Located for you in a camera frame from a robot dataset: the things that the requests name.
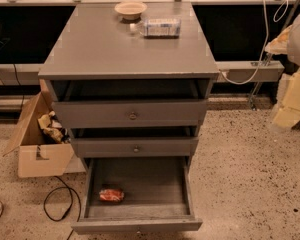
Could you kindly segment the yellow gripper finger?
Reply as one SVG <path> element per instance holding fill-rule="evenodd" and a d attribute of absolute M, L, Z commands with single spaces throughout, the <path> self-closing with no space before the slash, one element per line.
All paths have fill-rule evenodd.
<path fill-rule="evenodd" d="M 277 104 L 272 123 L 280 128 L 292 128 L 300 121 L 300 68 L 293 75 L 283 74 L 278 85 Z"/>
<path fill-rule="evenodd" d="M 276 38 L 270 41 L 265 51 L 273 55 L 285 54 L 288 55 L 291 52 L 290 49 L 290 33 L 292 26 L 285 28 Z"/>

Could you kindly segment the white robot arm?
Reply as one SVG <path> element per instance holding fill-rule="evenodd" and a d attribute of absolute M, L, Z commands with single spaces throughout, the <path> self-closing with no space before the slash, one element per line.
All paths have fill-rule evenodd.
<path fill-rule="evenodd" d="M 266 45 L 273 55 L 286 54 L 298 66 L 291 76 L 283 74 L 278 85 L 277 104 L 271 115 L 271 126 L 288 130 L 300 121 L 300 14 L 293 23 Z"/>

